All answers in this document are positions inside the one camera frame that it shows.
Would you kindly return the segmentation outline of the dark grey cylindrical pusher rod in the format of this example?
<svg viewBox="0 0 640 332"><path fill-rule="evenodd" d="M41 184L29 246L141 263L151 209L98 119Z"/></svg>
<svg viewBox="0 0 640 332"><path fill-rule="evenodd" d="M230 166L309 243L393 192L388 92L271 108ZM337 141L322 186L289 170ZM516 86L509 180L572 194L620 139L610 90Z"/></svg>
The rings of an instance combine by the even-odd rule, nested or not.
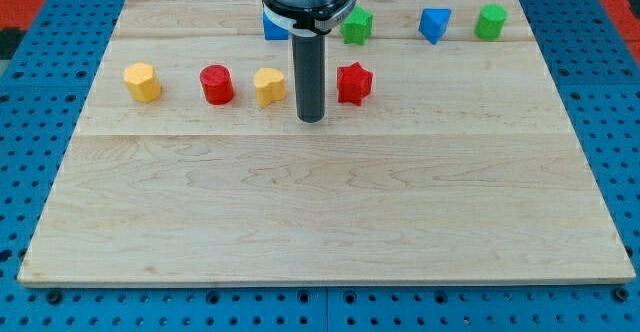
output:
<svg viewBox="0 0 640 332"><path fill-rule="evenodd" d="M325 37L292 36L298 118L315 123L325 114Z"/></svg>

